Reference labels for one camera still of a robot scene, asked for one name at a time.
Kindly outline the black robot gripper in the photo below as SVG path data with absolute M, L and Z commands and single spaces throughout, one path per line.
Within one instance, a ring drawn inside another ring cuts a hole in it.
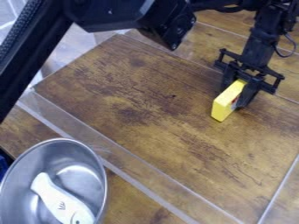
M 214 67 L 222 72 L 220 91 L 233 83 L 232 108 L 244 108 L 258 91 L 270 95 L 276 92 L 280 81 L 285 78 L 268 67 L 276 51 L 278 35 L 252 28 L 241 54 L 218 50 Z

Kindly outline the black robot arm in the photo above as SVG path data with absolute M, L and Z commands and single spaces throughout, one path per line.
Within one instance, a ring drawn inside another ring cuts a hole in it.
M 257 92 L 272 94 L 284 76 L 268 67 L 278 54 L 277 43 L 299 18 L 299 0 L 28 0 L 0 44 L 0 123 L 72 25 L 85 32 L 136 29 L 174 50 L 196 22 L 197 11 L 253 11 L 240 54 L 221 49 L 214 66 L 222 72 L 220 87 L 242 80 L 237 107 L 244 108 Z

